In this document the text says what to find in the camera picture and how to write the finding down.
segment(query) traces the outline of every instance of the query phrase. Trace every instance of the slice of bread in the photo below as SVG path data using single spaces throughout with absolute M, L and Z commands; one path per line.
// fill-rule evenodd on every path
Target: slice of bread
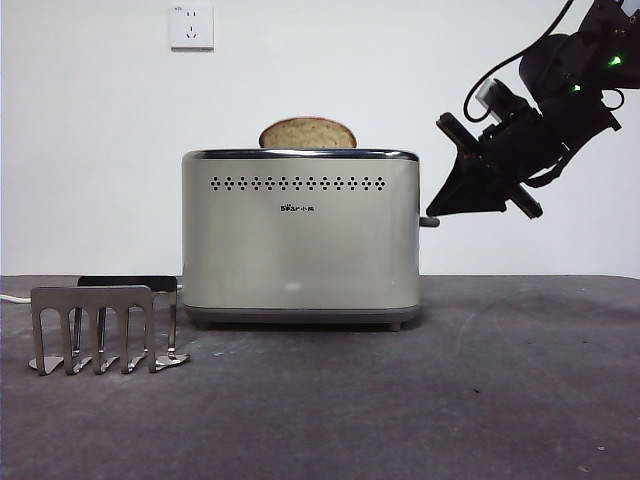
M 262 148 L 355 148 L 356 137 L 344 125 L 318 117 L 288 118 L 260 135 Z

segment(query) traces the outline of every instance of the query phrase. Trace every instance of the metal fork-shaped holder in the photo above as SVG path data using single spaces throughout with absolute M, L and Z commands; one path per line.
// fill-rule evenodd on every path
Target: metal fork-shaped holder
M 153 302 L 157 295 L 169 295 L 171 318 L 167 355 L 156 357 L 154 341 Z M 64 363 L 67 375 L 78 373 L 93 360 L 94 373 L 100 375 L 120 358 L 121 373 L 131 373 L 137 364 L 149 357 L 149 371 L 180 365 L 189 360 L 189 354 L 175 351 L 177 281 L 175 277 L 80 277 L 77 287 L 40 287 L 31 291 L 31 311 L 36 357 L 29 365 L 40 375 L 48 375 Z M 144 312 L 144 351 L 129 359 L 129 308 L 138 306 Z M 63 356 L 45 356 L 42 338 L 41 313 L 52 308 L 60 315 Z M 105 319 L 107 308 L 112 308 L 118 318 L 119 357 L 103 359 Z M 82 310 L 89 316 L 92 357 L 77 363 L 80 355 Z M 74 310 L 73 340 L 69 313 Z

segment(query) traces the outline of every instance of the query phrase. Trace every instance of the black robotic arm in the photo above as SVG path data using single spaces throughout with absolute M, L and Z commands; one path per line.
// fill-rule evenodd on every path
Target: black robotic arm
M 550 30 L 572 3 L 566 3 Z M 548 185 L 589 140 L 607 128 L 619 130 L 612 112 L 624 104 L 621 89 L 640 88 L 640 9 L 628 15 L 622 6 L 623 1 L 596 0 L 576 33 L 545 33 L 510 59 L 522 57 L 520 77 L 537 109 L 499 80 L 490 80 L 477 96 L 487 115 L 474 119 L 468 114 L 471 93 L 465 102 L 470 121 L 491 114 L 498 122 L 478 139 L 451 113 L 440 117 L 437 125 L 456 144 L 458 155 L 427 215 L 504 212 L 508 200 L 529 218 L 542 215 L 523 184 Z M 603 103 L 606 90 L 619 93 L 620 105 Z

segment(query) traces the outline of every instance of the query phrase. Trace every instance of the toaster logo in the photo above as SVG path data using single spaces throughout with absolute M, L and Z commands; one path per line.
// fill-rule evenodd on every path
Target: toaster logo
M 308 205 L 291 205 L 290 203 L 287 203 L 286 205 L 281 205 L 280 206 L 280 211 L 281 212 L 286 212 L 286 213 L 298 213 L 298 212 L 315 212 L 316 211 L 316 207 L 311 207 Z

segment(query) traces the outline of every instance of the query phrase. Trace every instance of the wall outlet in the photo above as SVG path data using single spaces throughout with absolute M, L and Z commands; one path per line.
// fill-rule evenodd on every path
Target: wall outlet
M 213 8 L 183 4 L 169 10 L 171 50 L 213 50 Z

